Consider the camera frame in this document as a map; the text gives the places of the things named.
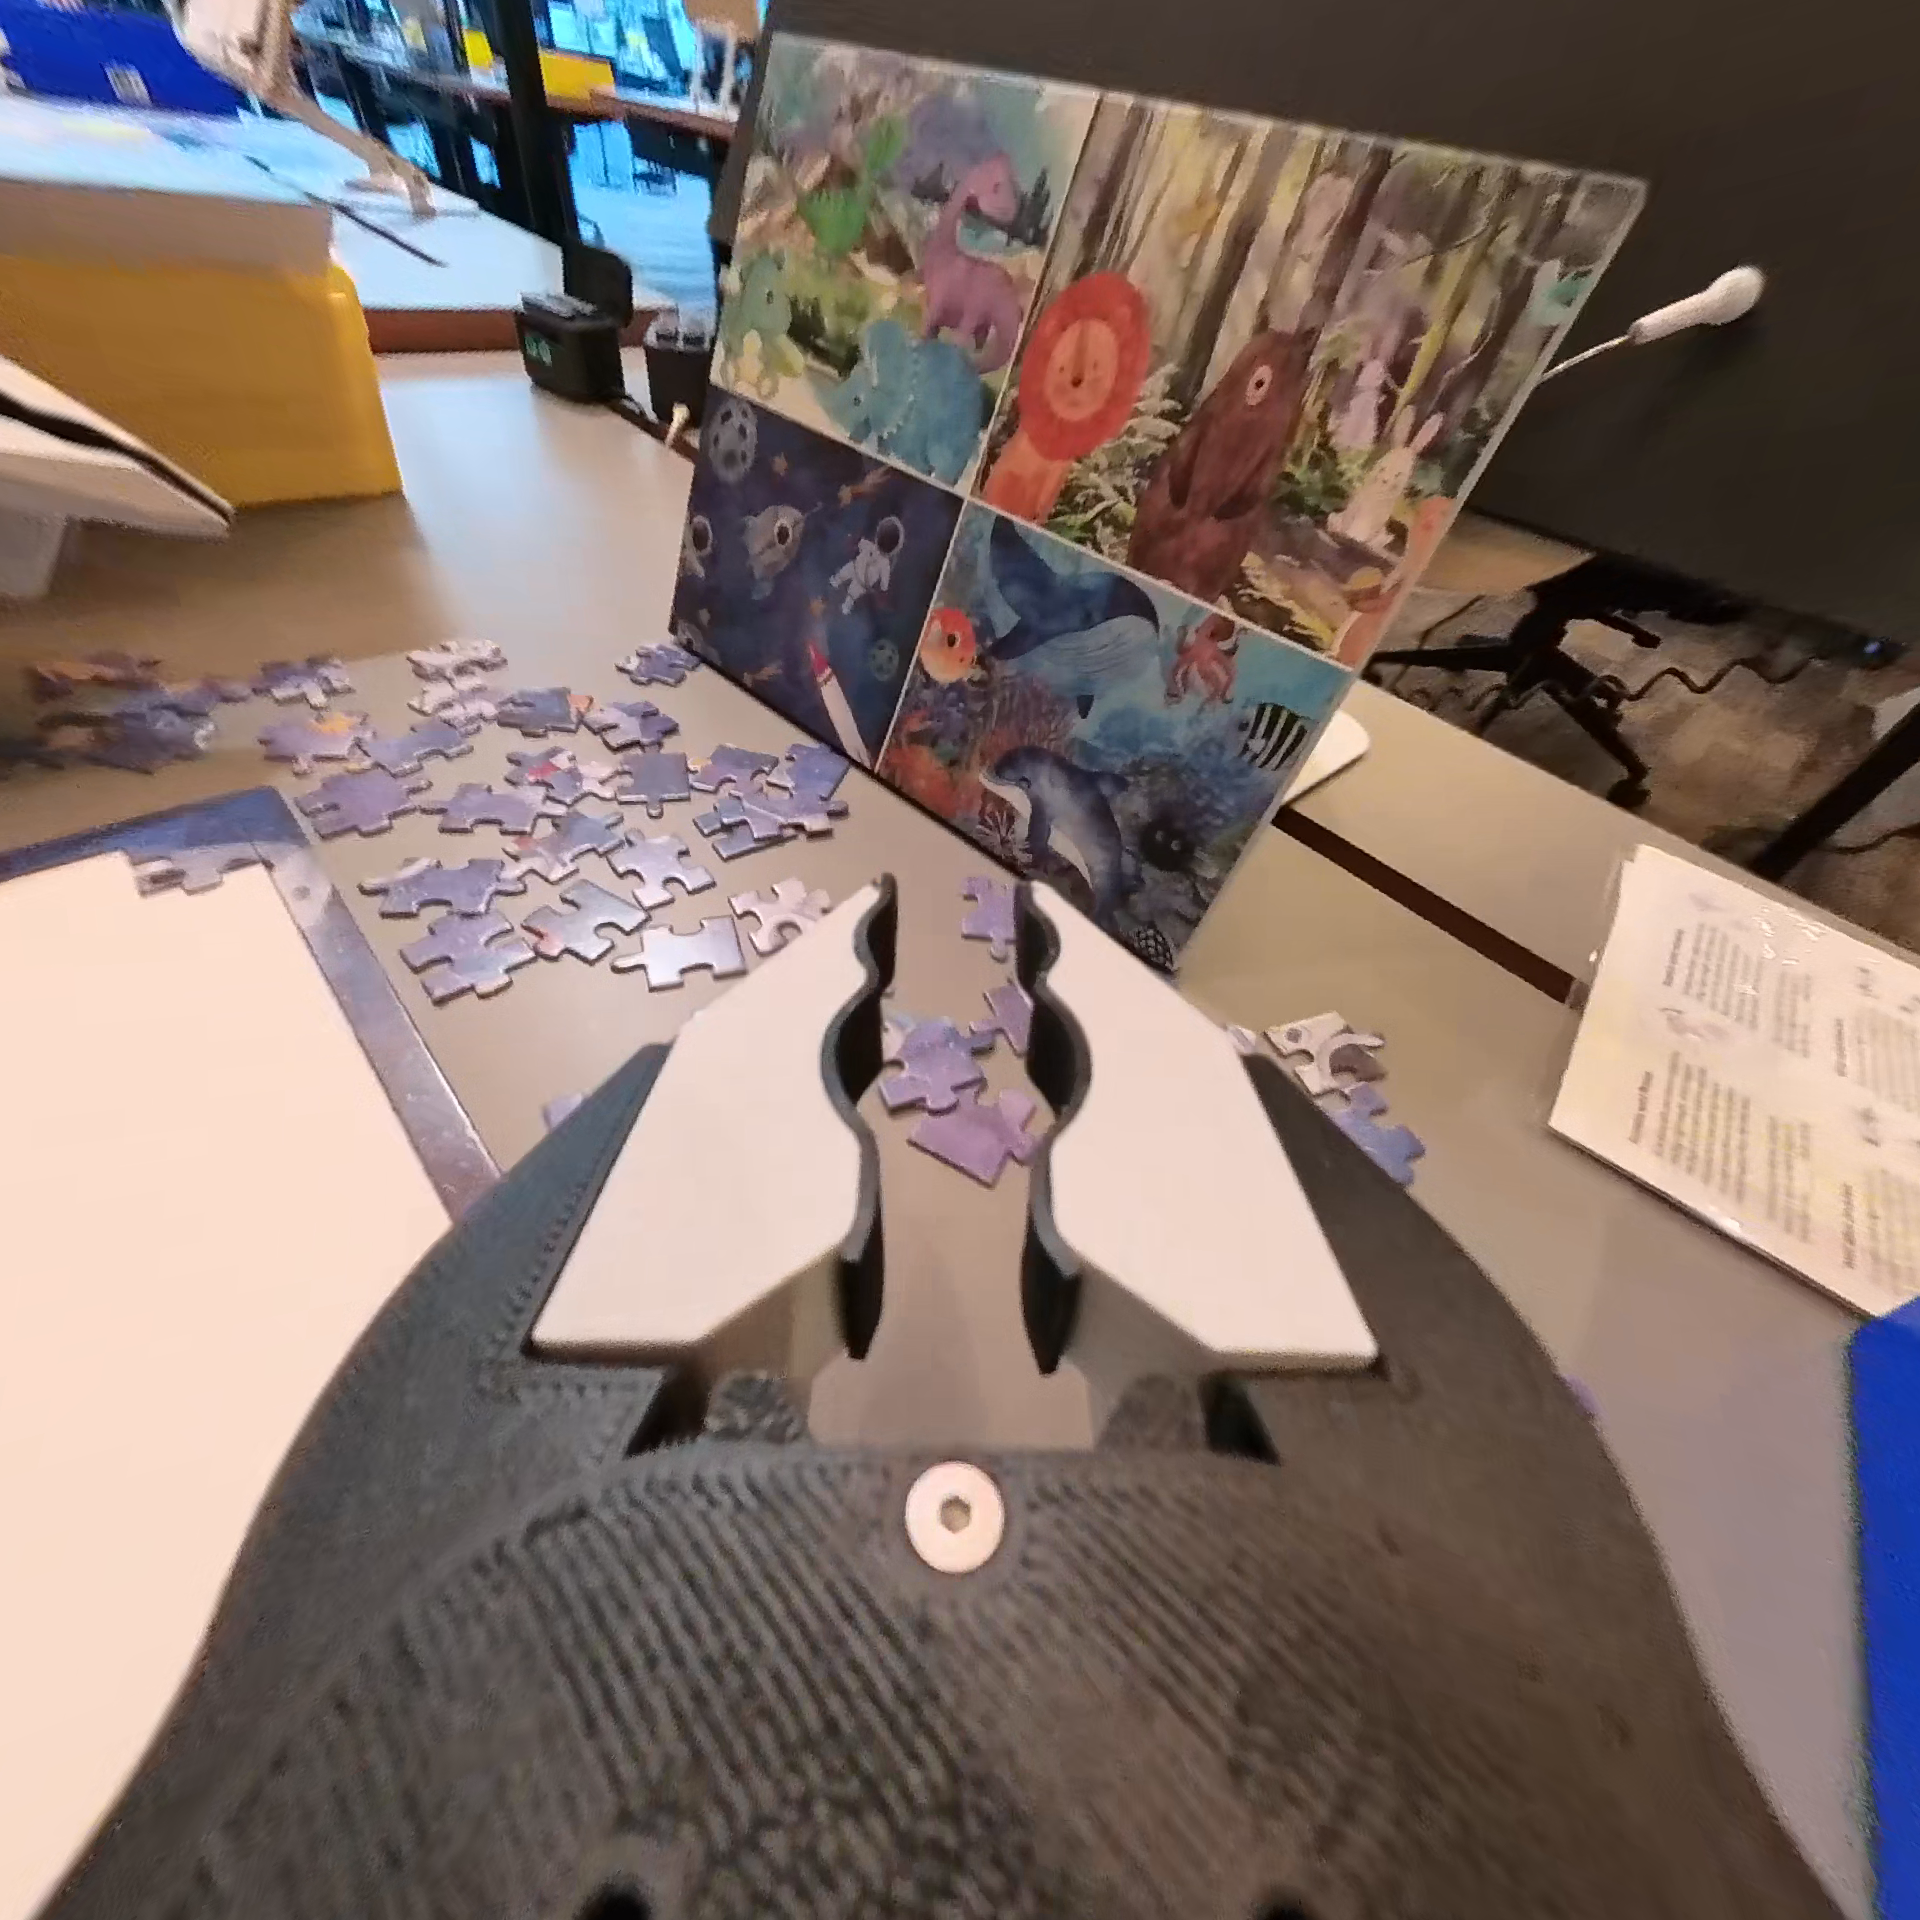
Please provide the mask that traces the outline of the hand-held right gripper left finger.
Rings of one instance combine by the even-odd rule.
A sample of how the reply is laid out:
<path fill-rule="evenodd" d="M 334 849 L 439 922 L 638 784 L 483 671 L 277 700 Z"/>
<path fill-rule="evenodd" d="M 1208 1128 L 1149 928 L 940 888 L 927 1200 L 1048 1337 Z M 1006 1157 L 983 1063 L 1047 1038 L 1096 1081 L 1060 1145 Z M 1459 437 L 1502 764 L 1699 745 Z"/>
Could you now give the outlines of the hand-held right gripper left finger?
<path fill-rule="evenodd" d="M 814 1377 L 882 1309 L 880 1077 L 899 888 L 877 876 L 687 1018 L 532 1322 L 532 1352 Z"/>

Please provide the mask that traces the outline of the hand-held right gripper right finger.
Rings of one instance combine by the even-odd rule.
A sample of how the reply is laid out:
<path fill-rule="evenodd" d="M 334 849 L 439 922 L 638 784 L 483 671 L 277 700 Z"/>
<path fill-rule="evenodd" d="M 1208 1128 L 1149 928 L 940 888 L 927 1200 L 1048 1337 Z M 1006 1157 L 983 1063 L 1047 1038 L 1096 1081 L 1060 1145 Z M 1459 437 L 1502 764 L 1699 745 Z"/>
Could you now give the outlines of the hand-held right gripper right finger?
<path fill-rule="evenodd" d="M 1250 1060 L 1042 882 L 1015 888 L 1029 1161 L 1020 1303 L 1044 1376 L 1331 1376 L 1379 1359 Z"/>

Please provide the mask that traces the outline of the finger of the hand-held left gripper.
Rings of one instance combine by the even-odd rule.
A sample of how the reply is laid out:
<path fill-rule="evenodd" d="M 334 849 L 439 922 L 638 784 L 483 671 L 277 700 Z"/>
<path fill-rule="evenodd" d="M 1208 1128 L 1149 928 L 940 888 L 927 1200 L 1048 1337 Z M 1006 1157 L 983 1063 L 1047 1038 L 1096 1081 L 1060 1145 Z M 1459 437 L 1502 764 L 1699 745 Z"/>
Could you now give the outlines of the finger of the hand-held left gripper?
<path fill-rule="evenodd" d="M 2 596 L 40 599 L 77 522 L 226 536 L 234 505 L 123 425 L 2 359 Z"/>

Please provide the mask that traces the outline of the blue jigsaw puzzle pieces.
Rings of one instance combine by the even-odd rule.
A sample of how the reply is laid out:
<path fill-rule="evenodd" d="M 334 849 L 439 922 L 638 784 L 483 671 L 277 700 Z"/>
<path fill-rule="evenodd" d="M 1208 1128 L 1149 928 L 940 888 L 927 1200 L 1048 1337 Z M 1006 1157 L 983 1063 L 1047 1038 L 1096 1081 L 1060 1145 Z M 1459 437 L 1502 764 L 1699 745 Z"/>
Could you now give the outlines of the blue jigsaw puzzle pieces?
<path fill-rule="evenodd" d="M 45 766 L 100 766 L 156 777 L 210 764 L 223 712 L 275 709 L 256 729 L 267 772 L 299 832 L 324 845 L 386 845 L 397 863 L 362 878 L 386 920 L 421 922 L 404 966 L 431 1004 L 488 998 L 519 969 L 611 966 L 670 992 L 687 978 L 742 976 L 826 920 L 831 888 L 820 854 L 853 853 L 863 774 L 834 745 L 799 737 L 780 752 L 704 737 L 653 700 L 597 700 L 558 688 L 500 690 L 498 649 L 448 645 L 408 658 L 419 693 L 381 726 L 355 700 L 335 658 L 267 662 L 252 680 L 168 682 L 156 662 L 93 656 L 27 671 L 31 730 L 5 752 Z M 991 952 L 1004 978 L 984 1014 L 920 1018 L 890 1013 L 880 1089 L 891 1112 L 923 1112 L 915 1141 L 991 1183 L 1027 1157 L 1015 1098 L 983 1093 L 996 1046 L 1027 1054 L 1031 998 L 1015 980 L 1018 876 L 1002 863 L 949 888 L 967 912 L 955 936 Z M 1291 1066 L 1332 1122 L 1398 1183 L 1423 1142 L 1392 1119 L 1379 1088 L 1381 1038 L 1340 1014 L 1227 1025 L 1247 1058 L 1262 1046 Z"/>

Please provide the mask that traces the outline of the yellow plastic bin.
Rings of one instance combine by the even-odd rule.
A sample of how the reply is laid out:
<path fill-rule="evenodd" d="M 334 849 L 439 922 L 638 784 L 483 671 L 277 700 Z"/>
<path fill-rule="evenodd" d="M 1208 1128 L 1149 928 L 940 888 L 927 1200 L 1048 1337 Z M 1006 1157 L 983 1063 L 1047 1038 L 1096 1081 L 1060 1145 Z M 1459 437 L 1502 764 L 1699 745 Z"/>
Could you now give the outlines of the yellow plastic bin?
<path fill-rule="evenodd" d="M 238 509 L 402 490 L 347 270 L 5 256 L 2 349 Z"/>

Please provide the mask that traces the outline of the white flat box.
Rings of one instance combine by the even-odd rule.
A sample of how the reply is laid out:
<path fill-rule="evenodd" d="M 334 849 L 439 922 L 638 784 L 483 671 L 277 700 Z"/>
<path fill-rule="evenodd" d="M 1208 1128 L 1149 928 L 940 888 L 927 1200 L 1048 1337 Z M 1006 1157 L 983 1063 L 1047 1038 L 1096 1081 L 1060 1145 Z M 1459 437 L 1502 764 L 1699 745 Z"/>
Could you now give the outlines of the white flat box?
<path fill-rule="evenodd" d="M 2 254 L 315 273 L 332 210 L 262 168 L 238 116 L 7 95 Z"/>

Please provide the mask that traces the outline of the white stand base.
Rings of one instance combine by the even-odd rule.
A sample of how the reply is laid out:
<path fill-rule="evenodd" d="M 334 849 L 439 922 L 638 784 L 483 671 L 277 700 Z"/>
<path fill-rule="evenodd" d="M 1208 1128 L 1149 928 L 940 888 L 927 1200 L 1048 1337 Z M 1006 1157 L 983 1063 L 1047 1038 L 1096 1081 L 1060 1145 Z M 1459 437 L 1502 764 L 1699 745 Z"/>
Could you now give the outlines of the white stand base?
<path fill-rule="evenodd" d="M 1348 706 L 1340 706 L 1312 743 L 1312 750 L 1301 759 L 1299 768 L 1283 785 L 1271 822 L 1280 824 L 1280 816 L 1286 806 L 1307 797 L 1325 782 L 1348 772 L 1358 760 L 1362 760 L 1371 745 L 1373 741 L 1362 719 Z"/>

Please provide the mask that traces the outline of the black box device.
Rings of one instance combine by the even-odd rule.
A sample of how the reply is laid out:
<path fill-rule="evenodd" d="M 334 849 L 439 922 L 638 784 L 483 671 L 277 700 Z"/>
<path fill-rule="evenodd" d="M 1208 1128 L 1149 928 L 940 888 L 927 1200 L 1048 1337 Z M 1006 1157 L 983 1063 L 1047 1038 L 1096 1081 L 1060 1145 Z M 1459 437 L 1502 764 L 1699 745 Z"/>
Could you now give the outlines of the black box device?
<path fill-rule="evenodd" d="M 632 300 L 611 303 L 558 293 L 524 294 L 515 310 L 519 359 L 530 381 L 562 400 L 614 405 L 629 398 L 622 334 Z"/>

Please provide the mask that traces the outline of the printed sheet in clear holder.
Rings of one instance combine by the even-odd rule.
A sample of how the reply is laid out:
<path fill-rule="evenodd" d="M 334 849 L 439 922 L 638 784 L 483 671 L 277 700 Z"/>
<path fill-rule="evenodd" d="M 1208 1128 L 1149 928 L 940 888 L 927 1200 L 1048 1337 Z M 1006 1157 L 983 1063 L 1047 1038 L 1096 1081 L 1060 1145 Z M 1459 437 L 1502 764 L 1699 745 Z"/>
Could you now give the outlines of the printed sheet in clear holder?
<path fill-rule="evenodd" d="M 1640 844 L 1550 1128 L 1864 1319 L 1917 1296 L 1917 966 Z"/>

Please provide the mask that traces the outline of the white blue-bordered puzzle tray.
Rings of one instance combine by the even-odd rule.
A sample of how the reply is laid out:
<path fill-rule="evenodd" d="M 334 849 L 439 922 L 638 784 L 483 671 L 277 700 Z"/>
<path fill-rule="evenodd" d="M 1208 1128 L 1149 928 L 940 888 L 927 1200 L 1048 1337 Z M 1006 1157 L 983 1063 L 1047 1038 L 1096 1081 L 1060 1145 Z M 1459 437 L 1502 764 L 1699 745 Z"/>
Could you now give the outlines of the white blue-bordered puzzle tray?
<path fill-rule="evenodd" d="M 2 1122 L 2 1905 L 38 1916 L 495 1165 L 271 785 L 5 853 Z"/>

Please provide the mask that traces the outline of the small black device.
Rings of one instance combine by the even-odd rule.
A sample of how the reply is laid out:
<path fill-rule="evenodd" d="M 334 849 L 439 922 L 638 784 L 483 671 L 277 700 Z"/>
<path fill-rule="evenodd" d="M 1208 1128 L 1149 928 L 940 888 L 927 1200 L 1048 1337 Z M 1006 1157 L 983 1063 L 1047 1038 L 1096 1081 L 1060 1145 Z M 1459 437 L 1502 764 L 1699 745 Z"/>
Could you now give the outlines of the small black device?
<path fill-rule="evenodd" d="M 661 426 L 698 434 L 704 420 L 711 359 L 714 316 L 663 309 L 643 334 L 644 401 Z"/>

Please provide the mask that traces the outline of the background shelving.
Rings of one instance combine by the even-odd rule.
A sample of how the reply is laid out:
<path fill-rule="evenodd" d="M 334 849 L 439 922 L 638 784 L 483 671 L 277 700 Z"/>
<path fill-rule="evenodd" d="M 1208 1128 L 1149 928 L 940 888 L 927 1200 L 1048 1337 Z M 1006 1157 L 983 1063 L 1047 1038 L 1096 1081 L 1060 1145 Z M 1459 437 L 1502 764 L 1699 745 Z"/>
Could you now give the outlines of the background shelving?
<path fill-rule="evenodd" d="M 684 4 L 314 2 L 295 54 L 323 108 L 494 210 L 524 205 L 509 39 L 535 46 L 552 140 L 579 180 L 714 184 L 751 70 L 747 40 Z"/>

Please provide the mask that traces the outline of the illustrated puzzle box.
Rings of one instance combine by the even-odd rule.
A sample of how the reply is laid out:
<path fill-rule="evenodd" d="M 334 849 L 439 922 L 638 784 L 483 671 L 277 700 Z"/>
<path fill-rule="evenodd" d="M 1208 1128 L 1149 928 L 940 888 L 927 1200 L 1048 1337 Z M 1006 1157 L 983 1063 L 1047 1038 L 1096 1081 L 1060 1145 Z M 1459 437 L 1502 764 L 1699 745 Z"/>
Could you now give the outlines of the illustrated puzzle box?
<path fill-rule="evenodd" d="M 1172 972 L 1635 176 L 776 33 L 667 637 Z"/>

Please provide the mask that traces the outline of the black desk leg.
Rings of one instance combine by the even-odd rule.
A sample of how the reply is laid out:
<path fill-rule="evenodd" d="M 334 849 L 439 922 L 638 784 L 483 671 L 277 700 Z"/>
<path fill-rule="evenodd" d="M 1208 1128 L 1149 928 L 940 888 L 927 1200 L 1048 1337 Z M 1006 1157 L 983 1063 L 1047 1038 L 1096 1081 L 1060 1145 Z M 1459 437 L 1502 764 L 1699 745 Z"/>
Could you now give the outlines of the black desk leg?
<path fill-rule="evenodd" d="M 1805 856 L 1829 845 L 1874 800 L 1887 792 L 1917 764 L 1917 703 L 1903 709 L 1827 792 L 1776 829 L 1743 868 L 1760 880 L 1784 880 Z"/>

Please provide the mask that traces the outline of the blue plastic bin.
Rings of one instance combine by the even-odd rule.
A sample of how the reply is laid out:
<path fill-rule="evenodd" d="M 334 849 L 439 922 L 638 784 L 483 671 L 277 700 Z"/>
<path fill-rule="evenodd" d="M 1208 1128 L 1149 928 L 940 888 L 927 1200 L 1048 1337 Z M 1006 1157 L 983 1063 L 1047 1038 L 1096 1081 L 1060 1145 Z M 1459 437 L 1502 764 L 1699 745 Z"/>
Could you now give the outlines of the blue plastic bin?
<path fill-rule="evenodd" d="M 1917 1303 L 1847 1351 L 1864 1837 L 1879 1917 L 1917 1916 Z"/>

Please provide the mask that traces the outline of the white microphone on stand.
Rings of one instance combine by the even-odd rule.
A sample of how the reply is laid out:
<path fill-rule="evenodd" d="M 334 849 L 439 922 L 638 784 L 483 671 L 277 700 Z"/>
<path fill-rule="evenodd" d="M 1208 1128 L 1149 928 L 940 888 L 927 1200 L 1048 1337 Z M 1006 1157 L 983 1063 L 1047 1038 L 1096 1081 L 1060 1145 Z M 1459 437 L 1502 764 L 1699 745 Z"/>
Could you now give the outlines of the white microphone on stand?
<path fill-rule="evenodd" d="M 1626 330 L 1583 351 L 1555 360 L 1542 372 L 1542 383 L 1583 367 L 1610 351 L 1622 351 L 1663 342 L 1694 329 L 1717 329 L 1746 318 L 1764 297 L 1764 270 L 1736 265 L 1715 277 L 1707 286 L 1679 300 L 1659 303 L 1635 318 Z"/>

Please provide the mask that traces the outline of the black post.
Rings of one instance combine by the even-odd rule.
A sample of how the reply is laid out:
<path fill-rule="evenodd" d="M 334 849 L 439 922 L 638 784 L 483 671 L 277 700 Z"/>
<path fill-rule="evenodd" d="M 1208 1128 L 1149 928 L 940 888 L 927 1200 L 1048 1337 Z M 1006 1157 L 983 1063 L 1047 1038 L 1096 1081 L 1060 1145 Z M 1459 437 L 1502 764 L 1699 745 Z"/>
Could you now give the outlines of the black post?
<path fill-rule="evenodd" d="M 555 116 L 541 68 L 530 2 L 495 2 L 495 54 L 509 93 L 519 183 L 535 231 L 559 249 L 580 239 L 571 196 L 564 126 Z"/>

